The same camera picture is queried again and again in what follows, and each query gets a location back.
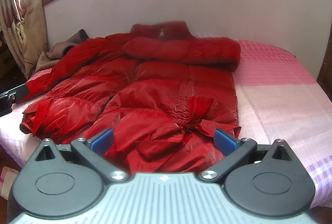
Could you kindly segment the red puffer coat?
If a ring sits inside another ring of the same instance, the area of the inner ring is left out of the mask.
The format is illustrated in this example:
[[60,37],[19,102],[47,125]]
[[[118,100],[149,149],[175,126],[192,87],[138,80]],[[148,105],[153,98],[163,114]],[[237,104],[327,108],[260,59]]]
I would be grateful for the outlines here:
[[112,129],[104,157],[129,173],[200,173],[223,158],[216,129],[240,132],[233,72],[240,44],[184,22],[136,24],[89,39],[27,82],[23,133],[68,144]]

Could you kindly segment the pink checked bed sheet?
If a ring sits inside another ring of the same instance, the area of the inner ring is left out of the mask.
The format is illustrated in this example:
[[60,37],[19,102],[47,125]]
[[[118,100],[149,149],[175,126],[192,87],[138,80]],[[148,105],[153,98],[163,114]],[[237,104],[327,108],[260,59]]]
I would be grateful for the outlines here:
[[[313,206],[331,201],[331,101],[291,53],[249,41],[237,41],[240,63],[233,72],[239,116],[238,138],[261,144],[286,140],[312,177]],[[24,164],[41,138],[23,133],[24,110],[13,107],[1,118],[1,144]]]

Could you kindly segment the beige floral curtain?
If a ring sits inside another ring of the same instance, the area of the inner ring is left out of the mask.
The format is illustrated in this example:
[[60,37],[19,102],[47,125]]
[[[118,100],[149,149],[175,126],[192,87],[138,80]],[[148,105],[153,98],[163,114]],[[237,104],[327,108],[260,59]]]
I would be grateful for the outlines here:
[[15,62],[29,79],[39,56],[48,48],[42,0],[1,0],[1,31]]

